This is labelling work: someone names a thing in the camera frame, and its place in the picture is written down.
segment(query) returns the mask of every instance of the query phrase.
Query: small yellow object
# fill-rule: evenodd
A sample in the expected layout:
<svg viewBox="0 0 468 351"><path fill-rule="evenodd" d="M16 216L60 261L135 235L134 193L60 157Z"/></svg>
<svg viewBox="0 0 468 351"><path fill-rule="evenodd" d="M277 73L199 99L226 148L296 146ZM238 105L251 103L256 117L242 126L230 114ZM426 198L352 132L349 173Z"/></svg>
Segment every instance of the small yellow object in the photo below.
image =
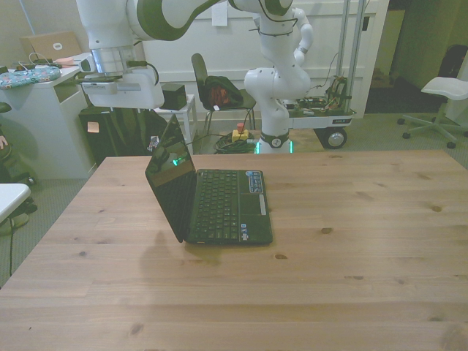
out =
<svg viewBox="0 0 468 351"><path fill-rule="evenodd" d="M239 133L237 129L233 130L233 139L231 140L233 143L237 140L247 140L249 139L249 131L247 129L244 129L244 131Z"/></svg>

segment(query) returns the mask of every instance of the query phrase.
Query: laptop screen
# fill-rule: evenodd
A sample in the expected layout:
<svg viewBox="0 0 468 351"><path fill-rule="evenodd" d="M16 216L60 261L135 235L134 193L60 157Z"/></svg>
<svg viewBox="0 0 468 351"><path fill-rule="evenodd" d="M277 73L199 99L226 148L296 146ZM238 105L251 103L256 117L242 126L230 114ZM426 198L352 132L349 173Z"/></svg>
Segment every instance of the laptop screen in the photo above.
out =
<svg viewBox="0 0 468 351"><path fill-rule="evenodd" d="M189 232L196 173L175 116L162 133L145 175L175 236L182 242Z"/></svg>

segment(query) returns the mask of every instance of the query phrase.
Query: laptop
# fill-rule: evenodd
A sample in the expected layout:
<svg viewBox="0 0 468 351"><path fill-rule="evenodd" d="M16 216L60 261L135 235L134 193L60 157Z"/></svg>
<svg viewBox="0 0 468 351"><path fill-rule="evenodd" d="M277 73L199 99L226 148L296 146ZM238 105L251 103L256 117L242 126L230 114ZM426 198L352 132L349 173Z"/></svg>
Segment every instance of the laptop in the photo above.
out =
<svg viewBox="0 0 468 351"><path fill-rule="evenodd" d="M179 242L273 241L263 173L196 170L176 116L162 133L145 175Z"/></svg>

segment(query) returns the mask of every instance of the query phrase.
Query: teal cushion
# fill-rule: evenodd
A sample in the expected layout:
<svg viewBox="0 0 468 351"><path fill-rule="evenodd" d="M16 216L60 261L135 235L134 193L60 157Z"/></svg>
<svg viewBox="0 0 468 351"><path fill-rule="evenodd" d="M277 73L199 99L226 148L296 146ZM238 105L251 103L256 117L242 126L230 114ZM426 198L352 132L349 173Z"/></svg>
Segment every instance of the teal cushion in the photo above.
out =
<svg viewBox="0 0 468 351"><path fill-rule="evenodd" d="M7 90L34 83L50 82L61 76L57 67L34 68L27 71L7 72L0 75L0 89Z"/></svg>

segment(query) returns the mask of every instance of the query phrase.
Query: black chair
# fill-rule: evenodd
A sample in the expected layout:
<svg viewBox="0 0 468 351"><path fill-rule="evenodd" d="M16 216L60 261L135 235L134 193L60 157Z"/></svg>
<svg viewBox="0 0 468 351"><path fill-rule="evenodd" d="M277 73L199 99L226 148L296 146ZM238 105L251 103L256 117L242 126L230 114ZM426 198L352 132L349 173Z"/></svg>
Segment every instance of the black chair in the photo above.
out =
<svg viewBox="0 0 468 351"><path fill-rule="evenodd" d="M211 117L213 116L215 110L213 106L210 106L208 102L203 101L202 99L202 97L204 96L203 88L205 86L205 80L208 77L208 72L206 70L205 60L203 60L203 57L199 53L196 53L192 56L192 66L195 72L195 79L197 81L198 95L200 101L202 102L203 107L206 110L208 110L208 113L206 113L205 125L203 126L203 134L208 134L208 132L210 131ZM250 128L255 129L254 106L255 104L257 104L257 102L253 97L250 96L249 93L247 93L246 89L241 89L240 92L244 99L242 105L232 107L220 107L219 111L245 110L249 115Z"/></svg>

